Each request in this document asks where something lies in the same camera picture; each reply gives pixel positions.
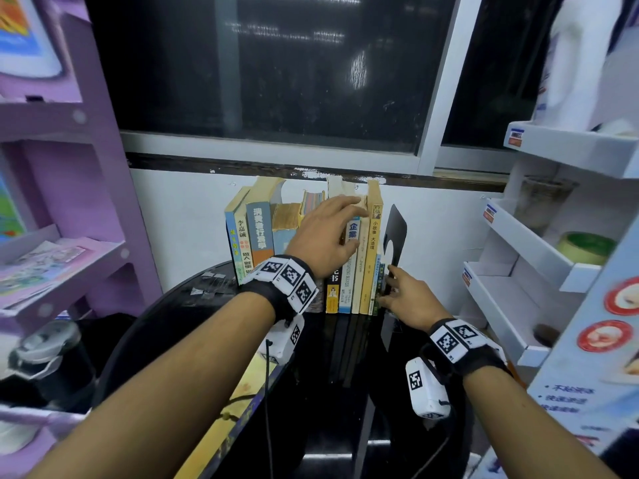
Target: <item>purple display rack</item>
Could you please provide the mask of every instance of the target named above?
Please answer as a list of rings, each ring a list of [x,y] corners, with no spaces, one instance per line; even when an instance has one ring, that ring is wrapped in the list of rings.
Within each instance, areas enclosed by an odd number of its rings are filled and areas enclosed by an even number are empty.
[[[61,237],[114,246],[16,318],[0,318],[0,329],[21,334],[82,297],[100,317],[139,315],[162,295],[84,2],[36,1],[64,71],[40,80],[0,75],[0,94],[12,101],[0,103],[0,150],[38,228],[55,224]]]

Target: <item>hand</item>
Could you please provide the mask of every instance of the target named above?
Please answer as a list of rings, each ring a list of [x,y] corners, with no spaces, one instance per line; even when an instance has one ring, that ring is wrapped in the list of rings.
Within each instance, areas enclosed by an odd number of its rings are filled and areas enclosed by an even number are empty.
[[[356,240],[340,245],[339,239],[353,217],[368,217],[364,208],[355,206],[360,200],[341,195],[322,202],[304,217],[286,253],[306,262],[316,278],[330,276],[359,246]]]
[[[388,270],[386,282],[393,288],[389,296],[379,298],[379,305],[395,314],[402,322],[416,330],[428,332],[437,321],[452,317],[423,280],[417,280],[395,265]]]

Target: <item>white electronic device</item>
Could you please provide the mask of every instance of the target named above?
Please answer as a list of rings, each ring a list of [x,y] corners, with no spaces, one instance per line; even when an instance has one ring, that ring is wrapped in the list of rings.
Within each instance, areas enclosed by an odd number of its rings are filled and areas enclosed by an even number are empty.
[[[410,403],[417,415],[439,421],[451,414],[446,387],[443,386],[422,358],[406,363],[406,378],[410,390]]]
[[[269,361],[276,365],[285,365],[291,359],[303,329],[304,316],[301,314],[296,314],[288,325],[284,320],[277,321],[260,344],[258,352],[266,359],[269,340],[273,343],[268,347]]]

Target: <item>yellow board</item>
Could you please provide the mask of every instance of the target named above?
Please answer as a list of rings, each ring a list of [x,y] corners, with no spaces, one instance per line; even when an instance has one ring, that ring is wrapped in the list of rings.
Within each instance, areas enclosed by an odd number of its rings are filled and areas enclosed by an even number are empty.
[[[240,383],[231,395],[231,400],[242,395],[256,395],[264,386],[266,375],[266,360],[260,355],[255,354],[249,363],[248,368],[244,372]],[[275,363],[270,363],[269,372],[273,373],[276,368]],[[241,400],[231,403],[222,410],[222,416],[225,414],[240,417],[240,419],[250,419],[250,417],[242,417],[252,399]],[[219,418],[213,422],[202,440],[197,444],[196,448],[188,456],[188,459],[182,464],[180,470],[174,479],[197,479],[202,471],[209,463],[214,454],[220,447],[230,448],[232,443],[227,439],[231,429],[235,427],[235,422],[231,419]]]

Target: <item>round black table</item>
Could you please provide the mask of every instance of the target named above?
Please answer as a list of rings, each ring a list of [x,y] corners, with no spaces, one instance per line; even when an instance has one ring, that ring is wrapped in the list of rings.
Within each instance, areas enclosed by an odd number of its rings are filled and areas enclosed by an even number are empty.
[[[209,318],[236,288],[229,261],[150,306],[108,359],[94,406]],[[426,335],[391,322],[387,350],[382,317],[307,313],[305,320],[295,354],[268,397],[276,477],[411,477],[443,440],[441,430],[427,432],[413,413],[404,373]],[[473,414],[461,383],[449,394],[458,415],[455,433],[424,477],[460,478],[468,462]],[[263,409],[254,411],[223,460],[212,461],[201,478],[268,476]]]

